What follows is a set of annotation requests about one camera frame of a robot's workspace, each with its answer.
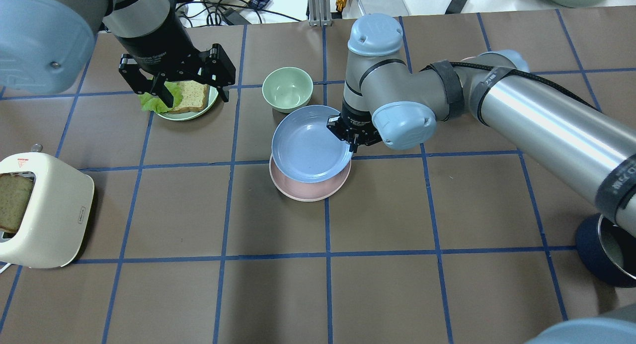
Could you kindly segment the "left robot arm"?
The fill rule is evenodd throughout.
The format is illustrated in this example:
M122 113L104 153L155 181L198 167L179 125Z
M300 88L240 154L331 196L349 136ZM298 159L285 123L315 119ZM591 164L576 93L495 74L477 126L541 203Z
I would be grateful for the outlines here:
M168 82L194 81L229 101L236 68L220 44L193 46L170 0L0 0L0 83L32 94L70 88L100 25L125 48L119 73L136 94L173 107Z

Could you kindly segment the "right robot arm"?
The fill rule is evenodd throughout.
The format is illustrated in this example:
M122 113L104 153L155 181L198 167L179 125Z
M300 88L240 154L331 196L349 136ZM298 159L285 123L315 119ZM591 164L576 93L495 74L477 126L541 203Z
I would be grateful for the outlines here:
M337 344L519 344L556 326L575 343L633 344L589 322L635 321L635 288L578 251L635 264L635 241L586 200L635 164L635 131L508 75L427 145L381 148L327 202L327 313Z

